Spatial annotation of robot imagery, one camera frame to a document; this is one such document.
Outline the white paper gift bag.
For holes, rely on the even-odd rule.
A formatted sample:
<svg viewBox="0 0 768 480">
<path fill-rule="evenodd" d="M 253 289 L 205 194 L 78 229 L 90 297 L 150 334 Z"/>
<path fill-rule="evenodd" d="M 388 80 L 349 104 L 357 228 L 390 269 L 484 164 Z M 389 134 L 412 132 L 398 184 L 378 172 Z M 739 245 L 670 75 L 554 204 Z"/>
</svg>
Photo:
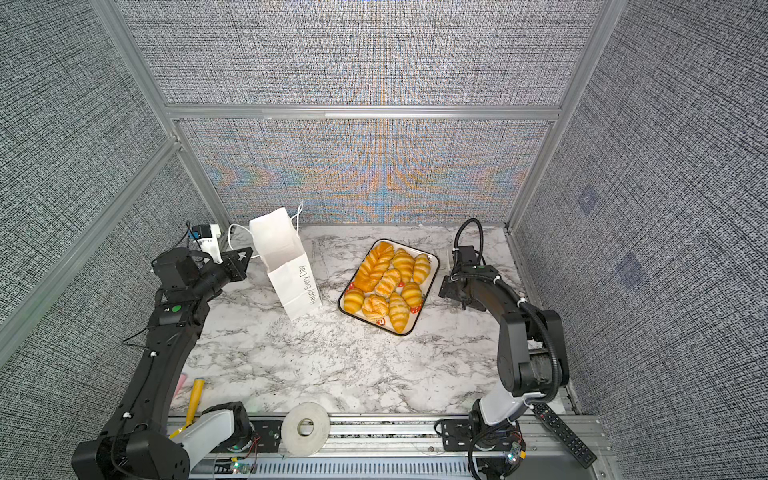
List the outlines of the white paper gift bag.
<svg viewBox="0 0 768 480">
<path fill-rule="evenodd" d="M 290 216 L 285 207 L 249 221 L 247 227 L 232 224 L 227 229 L 230 249 L 231 232 L 238 228 L 247 233 L 253 249 L 252 258 L 261 260 L 287 316 L 295 320 L 315 313 L 321 306 L 320 295 L 310 261 L 299 237 L 298 226 L 303 206 Z"/>
</svg>

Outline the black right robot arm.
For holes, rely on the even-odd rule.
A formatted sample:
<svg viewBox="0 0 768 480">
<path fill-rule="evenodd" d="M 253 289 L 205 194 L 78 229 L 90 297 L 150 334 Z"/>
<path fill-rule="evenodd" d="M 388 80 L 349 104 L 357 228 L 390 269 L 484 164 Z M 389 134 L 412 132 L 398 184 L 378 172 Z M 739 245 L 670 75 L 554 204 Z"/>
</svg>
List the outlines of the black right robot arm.
<svg viewBox="0 0 768 480">
<path fill-rule="evenodd" d="M 453 266 L 439 296 L 489 313 L 499 325 L 498 382 L 472 407 L 473 438 L 485 441 L 496 428 L 514 423 L 536 405 L 554 400 L 568 381 L 560 317 L 518 294 L 471 246 L 452 249 Z"/>
</svg>

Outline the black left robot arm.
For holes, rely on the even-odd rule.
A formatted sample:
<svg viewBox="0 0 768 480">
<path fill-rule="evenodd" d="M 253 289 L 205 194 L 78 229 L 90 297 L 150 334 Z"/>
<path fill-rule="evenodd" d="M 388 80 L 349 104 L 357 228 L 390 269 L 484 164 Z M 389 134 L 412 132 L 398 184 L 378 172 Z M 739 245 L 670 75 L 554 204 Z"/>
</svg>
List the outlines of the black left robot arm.
<svg viewBox="0 0 768 480">
<path fill-rule="evenodd" d="M 152 262 L 161 286 L 144 330 L 142 358 L 111 418 L 98 436 L 77 445 L 71 459 L 80 479 L 186 479 L 217 448 L 250 446 L 254 431 L 241 402 L 210 407 L 176 437 L 167 431 L 169 408 L 183 366 L 201 336 L 209 303 L 224 286 L 246 279 L 253 250 L 172 248 Z"/>
</svg>

